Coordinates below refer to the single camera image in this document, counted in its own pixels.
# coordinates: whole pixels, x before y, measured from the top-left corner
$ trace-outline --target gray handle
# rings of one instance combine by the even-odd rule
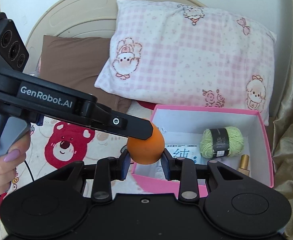
[[[16,141],[21,139],[27,131],[31,129],[31,124],[16,117],[10,117],[4,127],[0,138],[0,156],[8,153],[9,148]]]

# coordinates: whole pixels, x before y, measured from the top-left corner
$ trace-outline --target black label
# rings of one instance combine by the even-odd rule
[[[210,129],[213,143],[213,158],[224,157],[229,154],[229,136],[225,128]]]
[[[73,112],[76,101],[75,97],[27,82],[21,82],[16,97],[67,113]]]

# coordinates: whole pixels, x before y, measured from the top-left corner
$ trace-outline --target camera lens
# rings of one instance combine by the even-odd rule
[[[25,59],[25,55],[22,54],[17,61],[17,67],[22,67],[22,65],[24,63],[24,59]]]
[[[20,49],[20,45],[19,43],[16,41],[12,44],[10,52],[8,54],[9,58],[11,60],[14,60],[17,56],[17,54],[19,53],[19,49]]]
[[[6,31],[3,36],[2,36],[2,40],[1,40],[1,45],[2,47],[7,47],[11,41],[11,38],[12,38],[12,32],[9,30],[9,31]]]

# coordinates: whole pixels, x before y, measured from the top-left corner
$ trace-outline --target person's hand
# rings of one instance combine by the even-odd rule
[[[9,190],[11,181],[16,176],[16,167],[24,162],[30,142],[31,135],[27,132],[10,147],[7,154],[0,156],[0,195]]]

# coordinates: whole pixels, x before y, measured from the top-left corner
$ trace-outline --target pink box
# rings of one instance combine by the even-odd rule
[[[205,129],[236,126],[244,137],[243,152],[234,157],[220,157],[216,160],[237,169],[242,154],[250,156],[250,177],[273,187],[273,166],[270,147],[262,118],[258,111],[201,106],[157,105],[150,119],[161,131],[167,147],[174,145],[199,145]],[[209,159],[200,156],[193,159],[206,164]],[[151,165],[135,163],[132,176],[146,192],[174,193],[178,196],[179,182],[164,178],[160,161]],[[204,180],[198,180],[201,197],[208,195]]]

